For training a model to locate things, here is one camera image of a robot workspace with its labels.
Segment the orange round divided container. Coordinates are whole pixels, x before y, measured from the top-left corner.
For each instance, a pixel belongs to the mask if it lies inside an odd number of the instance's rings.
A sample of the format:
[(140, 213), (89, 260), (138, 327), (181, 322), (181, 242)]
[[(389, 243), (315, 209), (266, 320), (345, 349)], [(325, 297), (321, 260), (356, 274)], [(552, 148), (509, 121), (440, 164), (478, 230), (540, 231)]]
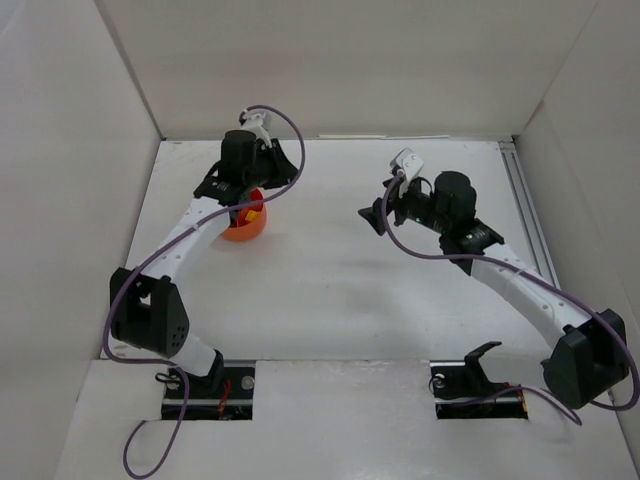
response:
[(242, 243), (253, 240), (264, 230), (267, 223), (267, 209), (263, 203), (264, 196), (261, 190), (254, 189), (250, 193), (251, 202), (259, 204), (242, 209), (231, 225), (223, 232), (222, 238), (226, 241)]

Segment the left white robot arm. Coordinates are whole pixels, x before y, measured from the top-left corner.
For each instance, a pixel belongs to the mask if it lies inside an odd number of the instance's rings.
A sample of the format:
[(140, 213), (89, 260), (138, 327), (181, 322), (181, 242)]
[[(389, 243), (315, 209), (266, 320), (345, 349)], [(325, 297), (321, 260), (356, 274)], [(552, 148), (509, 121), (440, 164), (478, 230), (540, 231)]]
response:
[(199, 386), (217, 389), (223, 356), (192, 332), (180, 283), (242, 210), (262, 203), (252, 199), (254, 190), (282, 194), (299, 174), (278, 139), (246, 129), (227, 132), (219, 160), (160, 247), (134, 269), (112, 274), (106, 337), (154, 353)]

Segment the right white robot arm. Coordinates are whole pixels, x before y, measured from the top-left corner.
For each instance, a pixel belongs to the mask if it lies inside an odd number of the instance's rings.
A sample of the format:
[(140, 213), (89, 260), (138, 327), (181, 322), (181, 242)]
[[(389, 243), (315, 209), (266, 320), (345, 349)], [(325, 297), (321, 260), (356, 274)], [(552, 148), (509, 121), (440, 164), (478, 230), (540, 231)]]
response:
[(439, 236), (438, 259), (447, 260), (493, 290), (519, 312), (552, 350), (541, 363), (543, 382), (564, 406), (597, 405), (604, 392), (632, 380), (625, 411), (639, 402), (639, 369), (627, 346), (624, 320), (613, 310), (593, 311), (529, 269), (504, 238), (476, 216), (477, 192), (456, 171), (440, 173), (431, 190), (425, 178), (397, 174), (383, 196), (358, 214), (378, 235), (410, 220)]

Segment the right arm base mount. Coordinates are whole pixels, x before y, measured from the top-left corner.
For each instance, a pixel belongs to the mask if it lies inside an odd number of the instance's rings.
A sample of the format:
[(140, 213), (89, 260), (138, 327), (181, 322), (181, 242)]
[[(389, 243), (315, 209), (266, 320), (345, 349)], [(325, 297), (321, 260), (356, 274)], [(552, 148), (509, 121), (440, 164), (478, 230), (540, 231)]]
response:
[(432, 361), (429, 390), (434, 396), (438, 420), (528, 418), (526, 402), (519, 391), (497, 394), (511, 387), (491, 382), (479, 366), (464, 361)]

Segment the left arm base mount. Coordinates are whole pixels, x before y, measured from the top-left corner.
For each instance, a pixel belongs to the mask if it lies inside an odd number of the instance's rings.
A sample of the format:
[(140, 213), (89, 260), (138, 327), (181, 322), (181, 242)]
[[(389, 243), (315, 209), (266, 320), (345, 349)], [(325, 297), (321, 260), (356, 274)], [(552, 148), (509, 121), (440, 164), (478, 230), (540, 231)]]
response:
[[(253, 417), (255, 361), (226, 361), (223, 379), (214, 392), (190, 376), (189, 400), (185, 421), (249, 421)], [(160, 372), (155, 380), (164, 387), (160, 408), (162, 420), (177, 420), (180, 414), (184, 385), (174, 369)]]

